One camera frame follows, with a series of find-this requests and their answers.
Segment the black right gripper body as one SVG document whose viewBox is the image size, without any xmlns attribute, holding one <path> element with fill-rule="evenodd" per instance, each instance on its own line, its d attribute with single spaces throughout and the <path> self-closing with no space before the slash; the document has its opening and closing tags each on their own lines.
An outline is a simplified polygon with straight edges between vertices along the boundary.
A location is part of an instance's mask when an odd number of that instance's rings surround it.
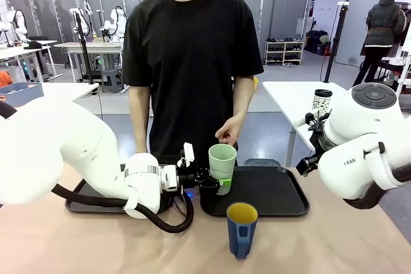
<svg viewBox="0 0 411 274">
<path fill-rule="evenodd" d="M 296 170 L 301 176 L 307 177 L 309 173 L 318 169 L 320 156 L 312 155 L 302 158 L 296 165 Z"/>
</svg>

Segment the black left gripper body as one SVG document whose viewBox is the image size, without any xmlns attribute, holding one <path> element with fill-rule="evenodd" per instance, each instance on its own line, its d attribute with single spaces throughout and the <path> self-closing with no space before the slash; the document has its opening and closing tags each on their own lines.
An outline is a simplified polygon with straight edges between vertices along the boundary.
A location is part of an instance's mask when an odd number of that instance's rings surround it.
<svg viewBox="0 0 411 274">
<path fill-rule="evenodd" d="M 207 160 L 188 162 L 185 158 L 181 158 L 177 162 L 177 176 L 179 184 L 182 185 L 183 188 L 194 188 L 198 186 L 198 181 L 201 178 L 197 177 L 197 167 L 200 166 L 209 168 L 209 162 Z"/>
</svg>

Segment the pale green plastic cup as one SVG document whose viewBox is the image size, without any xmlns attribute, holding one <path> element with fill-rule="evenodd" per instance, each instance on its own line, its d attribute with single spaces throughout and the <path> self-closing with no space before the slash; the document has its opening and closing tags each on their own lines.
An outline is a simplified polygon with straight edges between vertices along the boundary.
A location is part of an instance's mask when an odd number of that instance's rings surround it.
<svg viewBox="0 0 411 274">
<path fill-rule="evenodd" d="M 226 195 L 231 189 L 236 156 L 236 149 L 229 144 L 215 144 L 209 148 L 210 174 L 220 184 L 217 195 Z"/>
</svg>

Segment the blue mug yellow inside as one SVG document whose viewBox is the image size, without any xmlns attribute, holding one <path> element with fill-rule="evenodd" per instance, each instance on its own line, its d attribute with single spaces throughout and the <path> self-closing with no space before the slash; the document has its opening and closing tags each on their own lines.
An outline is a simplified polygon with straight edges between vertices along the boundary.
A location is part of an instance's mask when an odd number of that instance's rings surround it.
<svg viewBox="0 0 411 274">
<path fill-rule="evenodd" d="M 227 208 L 229 248 L 237 259 L 246 259 L 252 247 L 258 212 L 249 203 L 237 202 Z"/>
</svg>

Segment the person's left forearm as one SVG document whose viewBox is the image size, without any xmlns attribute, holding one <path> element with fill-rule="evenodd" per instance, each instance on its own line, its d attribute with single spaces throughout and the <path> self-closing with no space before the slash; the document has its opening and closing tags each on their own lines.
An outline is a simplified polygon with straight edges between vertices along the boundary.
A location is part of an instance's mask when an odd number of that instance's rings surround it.
<svg viewBox="0 0 411 274">
<path fill-rule="evenodd" d="M 253 92 L 236 92 L 234 93 L 234 108 L 232 119 L 237 125 L 242 125 L 245 116 L 249 109 L 250 102 L 252 100 Z"/>
</svg>

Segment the person's right forearm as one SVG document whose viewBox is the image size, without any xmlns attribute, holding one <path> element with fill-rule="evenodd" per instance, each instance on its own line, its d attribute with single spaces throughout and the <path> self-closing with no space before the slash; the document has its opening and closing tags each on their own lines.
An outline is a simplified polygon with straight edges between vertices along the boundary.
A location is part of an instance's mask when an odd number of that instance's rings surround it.
<svg viewBox="0 0 411 274">
<path fill-rule="evenodd" d="M 132 126 L 134 129 L 137 153 L 147 152 L 147 133 L 149 115 L 150 109 L 148 105 L 143 106 L 139 103 L 130 104 L 130 116 L 132 120 Z"/>
</svg>

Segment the person's left hand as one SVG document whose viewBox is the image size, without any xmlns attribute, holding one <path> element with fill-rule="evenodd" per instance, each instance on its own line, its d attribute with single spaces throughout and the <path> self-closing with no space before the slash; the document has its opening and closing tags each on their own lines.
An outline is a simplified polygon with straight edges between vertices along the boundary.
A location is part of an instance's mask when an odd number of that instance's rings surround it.
<svg viewBox="0 0 411 274">
<path fill-rule="evenodd" d="M 219 143 L 234 146 L 240 136 L 243 121 L 244 117 L 241 115 L 235 115 L 226 120 L 224 125 L 215 133 Z"/>
</svg>

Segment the black plastic tray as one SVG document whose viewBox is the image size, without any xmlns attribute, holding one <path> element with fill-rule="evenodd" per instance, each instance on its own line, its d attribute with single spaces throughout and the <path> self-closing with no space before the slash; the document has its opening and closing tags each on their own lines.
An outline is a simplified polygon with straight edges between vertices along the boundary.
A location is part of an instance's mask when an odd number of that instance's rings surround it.
<svg viewBox="0 0 411 274">
<path fill-rule="evenodd" d="M 177 167 L 161 166 L 157 163 L 131 163 L 121 165 L 120 173 L 112 180 L 97 184 L 92 178 L 83 179 L 83 187 L 75 189 L 68 197 L 68 203 L 78 203 L 85 207 L 118 208 L 132 218 L 145 219 L 146 216 L 136 208 L 144 206 L 155 215 L 168 206 L 173 193 L 180 192 Z"/>
<path fill-rule="evenodd" d="M 236 166 L 228 194 L 200 194 L 200 206 L 210 216 L 226 216 L 228 206 L 237 202 L 251 204 L 261 218 L 296 218 L 310 209 L 293 173 L 274 166 Z"/>
</svg>

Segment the white black-patterned tumbler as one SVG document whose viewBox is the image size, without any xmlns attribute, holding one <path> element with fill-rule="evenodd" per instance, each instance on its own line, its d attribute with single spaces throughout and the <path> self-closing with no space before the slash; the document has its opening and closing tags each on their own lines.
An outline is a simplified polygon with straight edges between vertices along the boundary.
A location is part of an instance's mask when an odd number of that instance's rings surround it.
<svg viewBox="0 0 411 274">
<path fill-rule="evenodd" d="M 333 92 L 327 89 L 316 89 L 313 97 L 312 109 L 317 110 L 321 116 L 328 113 Z"/>
</svg>

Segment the white side table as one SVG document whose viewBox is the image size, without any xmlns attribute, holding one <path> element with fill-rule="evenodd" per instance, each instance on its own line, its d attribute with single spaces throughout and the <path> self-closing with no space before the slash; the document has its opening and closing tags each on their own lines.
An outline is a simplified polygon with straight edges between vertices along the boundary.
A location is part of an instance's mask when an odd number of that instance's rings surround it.
<svg viewBox="0 0 411 274">
<path fill-rule="evenodd" d="M 96 89 L 98 84 L 88 83 L 60 83 L 47 82 L 42 84 L 45 97 L 51 97 L 59 101 L 74 101 L 93 114 L 100 114 L 100 94 Z"/>
<path fill-rule="evenodd" d="M 290 123 L 284 159 L 284 167 L 290 167 L 297 135 L 310 150 L 314 149 L 310 142 L 311 132 L 308 130 L 308 125 L 296 126 L 295 122 L 303 119 L 311 111 L 315 91 L 317 89 L 330 90 L 333 95 L 329 105 L 333 106 L 346 93 L 346 90 L 336 83 L 322 81 L 265 81 L 263 86 Z"/>
</svg>

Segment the person in black t-shirt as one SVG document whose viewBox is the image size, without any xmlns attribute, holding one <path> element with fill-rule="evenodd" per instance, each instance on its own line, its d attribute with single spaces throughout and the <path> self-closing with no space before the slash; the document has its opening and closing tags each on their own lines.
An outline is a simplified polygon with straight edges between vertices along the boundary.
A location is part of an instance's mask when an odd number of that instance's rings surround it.
<svg viewBox="0 0 411 274">
<path fill-rule="evenodd" d="M 149 106 L 147 152 L 174 164 L 185 142 L 208 158 L 233 117 L 234 93 L 263 72 L 244 0 L 144 0 L 128 16 L 123 81 L 131 103 Z"/>
</svg>

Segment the white shoe rack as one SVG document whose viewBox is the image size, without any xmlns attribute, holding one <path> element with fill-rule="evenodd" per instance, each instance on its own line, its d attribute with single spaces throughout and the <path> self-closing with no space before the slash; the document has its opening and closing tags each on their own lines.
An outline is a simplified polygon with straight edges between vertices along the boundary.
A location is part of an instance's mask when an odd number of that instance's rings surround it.
<svg viewBox="0 0 411 274">
<path fill-rule="evenodd" d="M 304 41 L 302 39 L 268 38 L 262 63 L 265 65 L 299 65 L 302 62 Z"/>
</svg>

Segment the black bags on floor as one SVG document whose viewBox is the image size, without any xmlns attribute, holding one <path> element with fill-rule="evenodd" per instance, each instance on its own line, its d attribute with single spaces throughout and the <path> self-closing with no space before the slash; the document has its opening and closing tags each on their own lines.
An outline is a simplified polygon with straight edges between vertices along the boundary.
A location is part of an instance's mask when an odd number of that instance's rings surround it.
<svg viewBox="0 0 411 274">
<path fill-rule="evenodd" d="M 326 48 L 330 45 L 328 32 L 324 30 L 310 30 L 306 34 L 304 50 L 324 56 Z"/>
</svg>

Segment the grey plastic stool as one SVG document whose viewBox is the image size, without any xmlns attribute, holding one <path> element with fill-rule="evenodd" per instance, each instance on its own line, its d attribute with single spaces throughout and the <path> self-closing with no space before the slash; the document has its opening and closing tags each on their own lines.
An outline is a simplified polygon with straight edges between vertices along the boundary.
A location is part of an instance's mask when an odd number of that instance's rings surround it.
<svg viewBox="0 0 411 274">
<path fill-rule="evenodd" d="M 106 69 L 101 72 L 101 89 L 103 92 L 111 92 L 113 94 L 123 90 L 121 75 L 118 69 Z"/>
</svg>

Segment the black utility cart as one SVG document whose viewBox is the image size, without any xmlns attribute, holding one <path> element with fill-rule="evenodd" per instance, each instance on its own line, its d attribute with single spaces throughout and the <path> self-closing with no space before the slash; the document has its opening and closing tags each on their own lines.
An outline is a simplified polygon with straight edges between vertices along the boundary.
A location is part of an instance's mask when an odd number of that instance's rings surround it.
<svg viewBox="0 0 411 274">
<path fill-rule="evenodd" d="M 398 96 L 411 95 L 411 55 L 383 58 L 378 62 L 374 81 L 390 87 Z"/>
</svg>

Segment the black pole with white top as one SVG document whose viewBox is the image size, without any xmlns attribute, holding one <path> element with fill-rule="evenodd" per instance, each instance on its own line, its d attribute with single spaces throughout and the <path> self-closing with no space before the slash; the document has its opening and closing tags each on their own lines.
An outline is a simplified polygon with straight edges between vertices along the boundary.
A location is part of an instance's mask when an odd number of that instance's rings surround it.
<svg viewBox="0 0 411 274">
<path fill-rule="evenodd" d="M 335 36 L 333 38 L 332 45 L 331 45 L 331 53 L 330 53 L 329 60 L 328 60 L 326 74 L 325 74 L 325 77 L 324 77 L 324 83 L 329 82 L 329 77 L 330 77 L 330 74 L 331 74 L 331 68 L 332 68 L 332 65 L 333 65 L 334 58 L 337 54 L 337 49 L 338 49 L 338 45 L 340 43 L 340 37 L 341 37 L 342 29 L 343 29 L 343 26 L 344 26 L 346 13 L 348 11 L 349 1 L 338 2 L 337 6 L 339 8 L 337 30 L 335 32 Z"/>
</svg>

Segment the person in dark jacket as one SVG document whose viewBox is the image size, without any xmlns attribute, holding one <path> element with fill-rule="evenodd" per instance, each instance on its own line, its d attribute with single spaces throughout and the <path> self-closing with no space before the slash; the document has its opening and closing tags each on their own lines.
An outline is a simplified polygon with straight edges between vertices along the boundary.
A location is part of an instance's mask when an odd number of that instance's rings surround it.
<svg viewBox="0 0 411 274">
<path fill-rule="evenodd" d="M 373 81 L 379 61 L 390 53 L 406 23 L 405 13 L 395 0 L 379 0 L 369 10 L 365 20 L 367 35 L 362 48 L 365 58 L 353 86 Z"/>
</svg>

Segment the beige background work table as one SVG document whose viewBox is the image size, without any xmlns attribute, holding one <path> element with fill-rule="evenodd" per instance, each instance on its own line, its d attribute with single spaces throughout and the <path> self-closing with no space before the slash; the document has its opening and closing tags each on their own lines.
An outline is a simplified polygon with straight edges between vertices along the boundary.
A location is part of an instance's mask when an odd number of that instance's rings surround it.
<svg viewBox="0 0 411 274">
<path fill-rule="evenodd" d="M 101 72 L 106 69 L 118 69 L 121 75 L 123 65 L 122 43 L 87 42 L 86 44 L 94 83 L 97 82 L 101 85 Z M 56 47 L 61 47 L 67 52 L 74 81 L 89 83 L 80 43 L 67 42 L 57 44 Z"/>
</svg>

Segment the black tripod stand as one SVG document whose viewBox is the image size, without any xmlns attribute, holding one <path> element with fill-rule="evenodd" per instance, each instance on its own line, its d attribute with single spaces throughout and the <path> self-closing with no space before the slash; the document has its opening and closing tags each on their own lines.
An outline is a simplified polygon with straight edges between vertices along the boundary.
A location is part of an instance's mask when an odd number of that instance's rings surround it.
<svg viewBox="0 0 411 274">
<path fill-rule="evenodd" d="M 82 27 L 82 20 L 81 20 L 81 11 L 78 10 L 77 12 L 74 11 L 73 12 L 73 16 L 74 16 L 74 20 L 76 23 L 76 34 L 79 37 L 79 42 L 80 42 L 80 46 L 82 49 L 82 55 L 84 58 L 84 66 L 87 72 L 87 77 L 88 77 L 88 81 L 90 84 L 94 83 L 94 80 L 92 78 L 92 71 L 91 71 L 91 65 L 90 65 L 90 61 L 89 61 L 89 55 L 87 52 L 87 44 L 86 44 L 86 40 L 85 40 L 85 35 L 83 32 L 83 27 Z"/>
</svg>

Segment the blue storage bin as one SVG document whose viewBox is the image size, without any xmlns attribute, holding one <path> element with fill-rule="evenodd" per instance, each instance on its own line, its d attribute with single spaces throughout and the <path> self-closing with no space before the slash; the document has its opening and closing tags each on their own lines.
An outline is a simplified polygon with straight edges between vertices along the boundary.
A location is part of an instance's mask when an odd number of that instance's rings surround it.
<svg viewBox="0 0 411 274">
<path fill-rule="evenodd" d="M 0 87 L 0 101 L 12 107 L 21 107 L 44 95 L 41 83 L 18 82 Z"/>
</svg>

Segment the white background work table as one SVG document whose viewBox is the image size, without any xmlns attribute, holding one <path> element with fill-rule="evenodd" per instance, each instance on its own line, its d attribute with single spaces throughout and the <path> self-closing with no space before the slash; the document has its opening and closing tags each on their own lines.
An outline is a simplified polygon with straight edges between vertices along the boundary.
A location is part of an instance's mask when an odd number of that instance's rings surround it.
<svg viewBox="0 0 411 274">
<path fill-rule="evenodd" d="M 51 48 L 56 40 L 38 40 L 40 49 L 29 49 L 28 43 L 5 47 L 0 44 L 0 71 L 7 71 L 13 81 L 48 82 L 61 77 L 55 68 Z"/>
</svg>

